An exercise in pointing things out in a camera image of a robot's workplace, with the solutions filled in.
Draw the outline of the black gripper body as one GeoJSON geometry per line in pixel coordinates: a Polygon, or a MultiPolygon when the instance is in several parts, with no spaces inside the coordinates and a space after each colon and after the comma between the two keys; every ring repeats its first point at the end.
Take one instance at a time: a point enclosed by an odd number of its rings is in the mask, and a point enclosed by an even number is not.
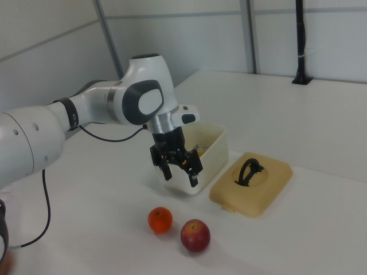
{"type": "Polygon", "coordinates": [[[186,152],[185,138],[182,127],[166,132],[166,133],[153,133],[154,144],[161,154],[167,152],[186,152]]]}

